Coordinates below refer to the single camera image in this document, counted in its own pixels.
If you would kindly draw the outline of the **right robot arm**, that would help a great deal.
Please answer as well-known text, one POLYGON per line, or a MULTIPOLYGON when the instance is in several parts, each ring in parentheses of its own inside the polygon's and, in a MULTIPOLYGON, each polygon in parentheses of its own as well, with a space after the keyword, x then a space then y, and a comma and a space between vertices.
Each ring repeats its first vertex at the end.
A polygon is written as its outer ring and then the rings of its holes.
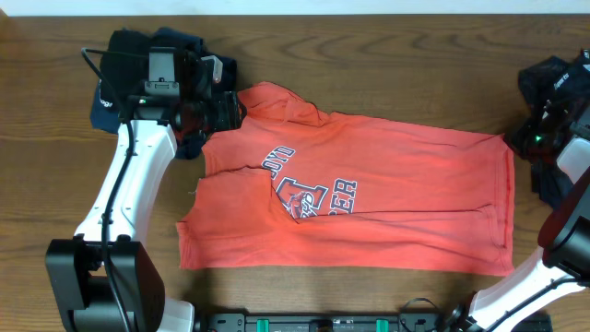
POLYGON ((447 319, 450 331, 511 331, 531 314, 589 287, 589 125, 573 122, 557 164, 573 182, 546 219, 538 247, 495 285, 476 292, 447 319))

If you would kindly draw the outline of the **orange-red soccer t-shirt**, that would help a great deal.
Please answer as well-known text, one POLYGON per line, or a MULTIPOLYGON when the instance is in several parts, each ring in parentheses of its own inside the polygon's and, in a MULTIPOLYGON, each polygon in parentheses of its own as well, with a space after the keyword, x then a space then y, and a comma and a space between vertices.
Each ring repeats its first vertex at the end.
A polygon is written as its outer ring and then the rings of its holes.
POLYGON ((263 82, 204 145, 181 267, 513 271, 513 153, 500 136, 324 113, 263 82))

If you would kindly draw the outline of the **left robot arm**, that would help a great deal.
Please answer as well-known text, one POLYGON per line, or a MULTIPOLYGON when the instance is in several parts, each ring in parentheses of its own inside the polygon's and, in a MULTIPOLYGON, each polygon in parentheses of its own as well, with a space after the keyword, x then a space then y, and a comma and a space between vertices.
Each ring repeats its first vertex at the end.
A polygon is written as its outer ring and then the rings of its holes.
POLYGON ((50 242, 45 267, 68 331, 195 331, 189 302, 169 298, 145 243, 159 185, 178 137, 240 127, 246 111, 220 90, 215 55, 154 47, 130 94, 112 93, 117 147, 100 192, 69 239, 50 242))

